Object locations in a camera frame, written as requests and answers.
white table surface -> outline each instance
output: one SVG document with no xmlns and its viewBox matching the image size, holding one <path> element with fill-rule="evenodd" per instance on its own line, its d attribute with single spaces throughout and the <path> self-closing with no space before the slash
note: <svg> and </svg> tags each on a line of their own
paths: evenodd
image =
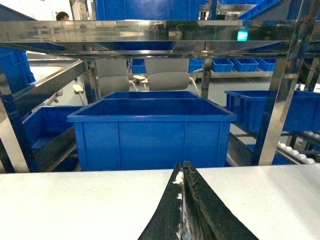
<svg viewBox="0 0 320 240">
<path fill-rule="evenodd" d="M 320 239 L 320 164 L 198 170 L 259 239 Z M 0 239 L 136 240 L 171 173 L 0 174 Z"/>
</svg>

teal light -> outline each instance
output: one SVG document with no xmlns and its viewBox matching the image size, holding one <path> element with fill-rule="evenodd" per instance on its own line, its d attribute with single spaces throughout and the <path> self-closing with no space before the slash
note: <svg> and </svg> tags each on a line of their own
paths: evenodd
<svg viewBox="0 0 320 240">
<path fill-rule="evenodd" d="M 244 29 L 239 30 L 239 31 L 238 31 L 238 38 L 237 38 L 237 40 L 238 40 L 238 41 L 247 41 L 247 39 L 248 39 L 248 31 L 247 31 L 247 30 L 244 30 Z"/>
</svg>

blue plastic bin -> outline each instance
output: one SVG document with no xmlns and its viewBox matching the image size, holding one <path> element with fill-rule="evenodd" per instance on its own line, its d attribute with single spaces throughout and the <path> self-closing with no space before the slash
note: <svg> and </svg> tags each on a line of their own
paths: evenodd
<svg viewBox="0 0 320 240">
<path fill-rule="evenodd" d="M 49 143 L 73 126 L 67 116 L 82 106 L 43 106 L 33 112 L 23 122 L 23 127 L 33 151 Z"/>
<path fill-rule="evenodd" d="M 258 63 L 252 58 L 233 58 L 230 60 L 238 72 L 255 72 L 258 69 Z"/>
<path fill-rule="evenodd" d="M 103 99 L 199 99 L 191 91 L 115 91 Z"/>
<path fill-rule="evenodd" d="M 193 73 L 195 70 L 202 69 L 204 61 L 199 58 L 190 58 L 189 59 L 189 73 Z"/>
<path fill-rule="evenodd" d="M 13 93 L 35 81 L 26 51 L 0 46 L 0 65 Z"/>
<path fill-rule="evenodd" d="M 212 59 L 211 69 L 216 73 L 231 72 L 234 64 L 228 58 Z"/>
<path fill-rule="evenodd" d="M 220 4 L 247 4 L 247 0 L 219 0 Z"/>
<path fill-rule="evenodd" d="M 255 150 L 256 145 L 255 144 L 248 144 L 247 145 L 252 151 Z M 287 159 L 285 159 L 282 156 L 279 155 L 275 155 L 272 161 L 272 165 L 290 165 L 292 164 L 291 162 L 289 162 Z"/>
<path fill-rule="evenodd" d="M 81 169 L 223 167 L 236 116 L 205 99 L 102 99 L 67 117 Z"/>
<path fill-rule="evenodd" d="M 146 65 L 144 59 L 133 59 L 131 65 L 133 74 L 146 74 Z"/>
<path fill-rule="evenodd" d="M 237 114 L 237 124 L 249 133 L 257 133 L 264 114 L 268 91 L 226 91 L 225 93 L 226 109 Z M 320 130 L 319 106 L 319 93 L 295 91 L 283 130 L 289 132 Z"/>
<path fill-rule="evenodd" d="M 198 20 L 200 0 L 94 0 L 97 20 Z"/>
<path fill-rule="evenodd" d="M 276 66 L 276 58 L 257 58 L 255 61 L 259 64 L 259 68 L 263 71 L 274 71 Z"/>
</svg>

white chair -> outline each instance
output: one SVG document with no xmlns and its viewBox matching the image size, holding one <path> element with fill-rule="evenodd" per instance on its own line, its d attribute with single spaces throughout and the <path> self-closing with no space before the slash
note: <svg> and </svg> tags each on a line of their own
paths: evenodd
<svg viewBox="0 0 320 240">
<path fill-rule="evenodd" d="M 189 77 L 189 59 L 145 59 L 144 62 L 148 78 L 133 77 L 140 80 L 146 91 L 184 90 L 192 82 L 198 93 L 195 80 Z M 200 71 L 202 69 L 194 71 L 194 76 Z"/>
<path fill-rule="evenodd" d="M 117 91 L 129 91 L 130 85 L 138 91 L 127 76 L 126 59 L 99 59 L 95 61 L 101 96 Z"/>
</svg>

stainless steel rack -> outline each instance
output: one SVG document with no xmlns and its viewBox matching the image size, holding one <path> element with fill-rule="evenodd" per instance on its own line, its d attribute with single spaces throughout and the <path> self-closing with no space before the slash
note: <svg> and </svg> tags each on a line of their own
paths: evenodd
<svg viewBox="0 0 320 240">
<path fill-rule="evenodd" d="M 27 164 L 36 159 L 17 117 L 80 75 L 85 79 L 88 102 L 96 101 L 100 94 L 94 60 L 116 58 L 203 58 L 201 96 L 204 98 L 208 97 L 211 58 L 277 58 L 256 148 L 252 155 L 246 156 L 250 165 L 270 165 L 303 60 L 317 58 L 320 54 L 320 22 L 316 22 L 319 9 L 319 1 L 303 0 L 297 21 L 2 21 L 1 46 L 81 60 L 62 60 L 67 67 L 16 93 L 11 93 L 0 71 L 0 159 L 3 165 L 0 168 L 28 172 Z M 247 41 L 238 41 L 238 32 L 243 30 L 248 32 Z M 169 50 L 126 50 L 117 44 L 156 41 L 172 44 Z M 45 62 L 46 65 L 60 63 L 57 60 Z M 230 142 L 231 148 L 238 143 L 234 137 Z M 64 149 L 64 154 L 53 158 L 59 162 L 68 151 L 70 149 Z"/>
</svg>

